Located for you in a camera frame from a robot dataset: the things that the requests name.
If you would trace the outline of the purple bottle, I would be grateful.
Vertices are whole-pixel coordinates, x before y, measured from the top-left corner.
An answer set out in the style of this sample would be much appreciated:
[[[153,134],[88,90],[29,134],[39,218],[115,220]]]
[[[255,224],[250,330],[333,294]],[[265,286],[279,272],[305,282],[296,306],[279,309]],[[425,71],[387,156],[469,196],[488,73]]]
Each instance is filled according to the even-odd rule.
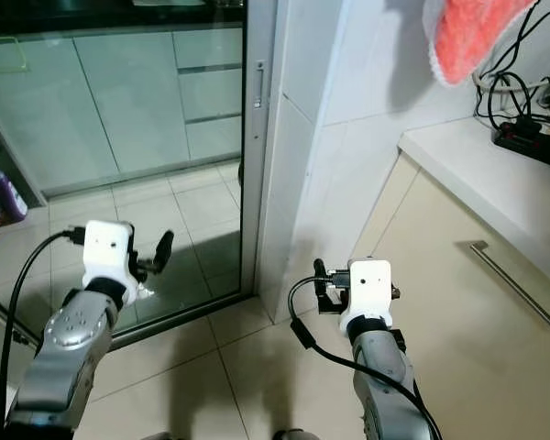
[[[28,217],[27,203],[2,169],[0,169],[0,209],[8,224],[23,222]]]

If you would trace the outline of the pale green cabinet drawer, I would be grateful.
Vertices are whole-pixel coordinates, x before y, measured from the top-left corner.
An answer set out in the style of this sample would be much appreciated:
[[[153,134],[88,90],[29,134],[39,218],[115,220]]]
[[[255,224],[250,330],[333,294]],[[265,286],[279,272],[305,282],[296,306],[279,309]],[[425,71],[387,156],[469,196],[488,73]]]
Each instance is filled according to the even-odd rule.
[[[171,33],[180,71],[236,68],[243,63],[243,28],[209,28]]]
[[[181,105],[187,121],[242,112],[242,70],[180,72]]]
[[[242,117],[220,118],[184,126],[191,160],[227,158],[241,154],[243,141]]]

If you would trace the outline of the black power strip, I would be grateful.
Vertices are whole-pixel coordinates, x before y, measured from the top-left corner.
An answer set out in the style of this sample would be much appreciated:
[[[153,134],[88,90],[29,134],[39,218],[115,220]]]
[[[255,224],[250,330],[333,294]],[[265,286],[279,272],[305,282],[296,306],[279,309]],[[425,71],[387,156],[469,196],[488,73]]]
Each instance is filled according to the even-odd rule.
[[[529,116],[519,116],[514,122],[501,123],[494,130],[492,142],[525,158],[550,165],[550,134],[545,134],[543,126]]]

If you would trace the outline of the silver sliding door frame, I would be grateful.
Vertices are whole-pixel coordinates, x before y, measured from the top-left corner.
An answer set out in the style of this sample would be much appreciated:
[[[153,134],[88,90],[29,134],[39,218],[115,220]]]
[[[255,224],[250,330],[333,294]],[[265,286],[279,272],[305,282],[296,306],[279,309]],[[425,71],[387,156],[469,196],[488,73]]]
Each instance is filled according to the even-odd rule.
[[[283,19],[287,7],[280,0],[242,0],[243,22],[243,149],[240,163],[241,292],[258,298],[261,310],[272,323],[278,323],[280,295],[274,286],[270,252],[270,179],[274,167],[275,127],[278,116],[278,80],[281,75]],[[251,106],[254,63],[267,62],[264,85],[266,100],[261,109]]]

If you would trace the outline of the cream cabinet door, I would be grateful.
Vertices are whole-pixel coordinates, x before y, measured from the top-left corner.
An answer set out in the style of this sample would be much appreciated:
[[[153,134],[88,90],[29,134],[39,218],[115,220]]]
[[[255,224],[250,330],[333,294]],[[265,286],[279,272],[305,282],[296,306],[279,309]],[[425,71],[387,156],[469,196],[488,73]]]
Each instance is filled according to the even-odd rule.
[[[393,318],[445,440],[550,440],[550,317],[475,240],[506,242],[400,156],[355,253],[391,264]]]

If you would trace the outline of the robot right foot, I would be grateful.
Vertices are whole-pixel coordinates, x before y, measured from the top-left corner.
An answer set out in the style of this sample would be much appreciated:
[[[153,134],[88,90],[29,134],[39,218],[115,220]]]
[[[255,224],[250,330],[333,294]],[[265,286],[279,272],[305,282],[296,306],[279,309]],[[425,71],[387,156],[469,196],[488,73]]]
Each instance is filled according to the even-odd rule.
[[[272,440],[320,440],[320,437],[304,429],[280,429],[272,436]]]

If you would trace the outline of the pale green cabinet door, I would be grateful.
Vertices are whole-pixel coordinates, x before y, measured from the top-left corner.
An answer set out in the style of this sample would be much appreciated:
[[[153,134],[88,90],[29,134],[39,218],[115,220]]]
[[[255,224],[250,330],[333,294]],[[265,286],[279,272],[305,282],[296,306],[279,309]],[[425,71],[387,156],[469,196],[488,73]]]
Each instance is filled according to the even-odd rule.
[[[0,74],[0,135],[42,192],[112,179],[115,156],[70,38],[22,41],[28,71]]]
[[[74,45],[121,172],[192,159],[170,32],[92,35]]]

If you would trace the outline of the orange fluffy towel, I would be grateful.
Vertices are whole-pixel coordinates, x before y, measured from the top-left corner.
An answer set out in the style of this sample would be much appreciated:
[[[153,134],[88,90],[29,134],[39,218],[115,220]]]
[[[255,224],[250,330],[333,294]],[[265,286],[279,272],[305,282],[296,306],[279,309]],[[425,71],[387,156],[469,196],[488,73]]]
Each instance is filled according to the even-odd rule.
[[[538,1],[424,0],[422,24],[434,78],[448,88],[463,83]]]

